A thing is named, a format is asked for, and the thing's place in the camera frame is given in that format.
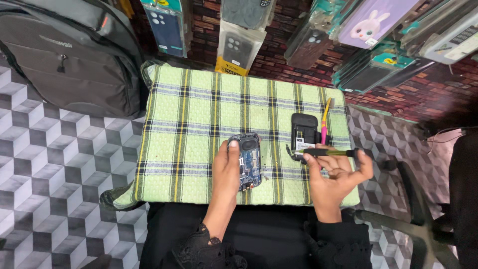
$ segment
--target purple phone case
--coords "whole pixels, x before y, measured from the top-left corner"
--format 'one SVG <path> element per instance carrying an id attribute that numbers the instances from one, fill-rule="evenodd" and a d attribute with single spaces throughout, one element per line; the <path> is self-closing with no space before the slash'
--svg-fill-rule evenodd
<path id="1" fill-rule="evenodd" d="M 342 44 L 370 48 L 369 38 L 380 40 L 421 0 L 365 0 L 338 35 Z"/>

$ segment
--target gray backpack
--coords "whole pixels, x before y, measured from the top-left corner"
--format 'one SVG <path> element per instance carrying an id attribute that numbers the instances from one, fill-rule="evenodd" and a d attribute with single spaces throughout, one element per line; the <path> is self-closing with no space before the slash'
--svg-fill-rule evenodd
<path id="1" fill-rule="evenodd" d="M 65 110 L 131 118 L 147 95 L 128 18 L 99 0 L 0 0 L 0 50 Z"/>

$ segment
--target yellow label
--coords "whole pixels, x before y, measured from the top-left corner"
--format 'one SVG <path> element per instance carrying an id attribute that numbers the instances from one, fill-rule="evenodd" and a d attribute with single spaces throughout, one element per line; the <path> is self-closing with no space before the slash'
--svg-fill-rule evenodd
<path id="1" fill-rule="evenodd" d="M 393 59 L 390 59 L 390 58 L 385 59 L 384 62 L 386 62 L 387 64 L 391 64 L 391 65 L 397 63 L 397 61 L 394 61 Z"/>
<path id="2" fill-rule="evenodd" d="M 216 72 L 245 77 L 249 73 L 249 70 L 245 70 L 238 65 L 226 62 L 222 56 L 219 56 L 216 61 Z"/>
<path id="3" fill-rule="evenodd" d="M 163 6 L 169 5 L 168 1 L 166 1 L 166 0 L 158 0 L 158 4 L 163 5 Z"/>

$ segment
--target screwdriver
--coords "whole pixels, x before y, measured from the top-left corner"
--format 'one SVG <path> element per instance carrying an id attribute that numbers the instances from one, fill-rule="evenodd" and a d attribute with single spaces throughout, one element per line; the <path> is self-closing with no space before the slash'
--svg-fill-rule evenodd
<path id="1" fill-rule="evenodd" d="M 358 158 L 359 148 L 350 150 L 328 150 L 326 148 L 305 148 L 301 150 L 293 150 L 292 153 L 308 153 L 312 156 L 347 156 L 354 159 Z"/>

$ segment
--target hand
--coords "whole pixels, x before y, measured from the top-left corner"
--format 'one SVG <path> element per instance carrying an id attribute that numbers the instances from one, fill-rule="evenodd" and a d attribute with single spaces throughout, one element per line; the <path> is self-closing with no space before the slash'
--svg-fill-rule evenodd
<path id="1" fill-rule="evenodd" d="M 316 144 L 316 148 L 335 150 L 333 147 Z M 317 219 L 323 223 L 341 222 L 340 204 L 358 184 L 373 177 L 372 160 L 365 152 L 358 152 L 360 169 L 352 172 L 346 156 L 317 156 L 304 154 L 310 171 L 310 189 Z M 322 177 L 324 167 L 329 179 Z"/>
<path id="2" fill-rule="evenodd" d="M 239 191 L 239 143 L 236 140 L 222 142 L 212 163 L 212 197 L 203 223 L 211 238 L 222 241 L 226 227 L 236 208 Z"/>

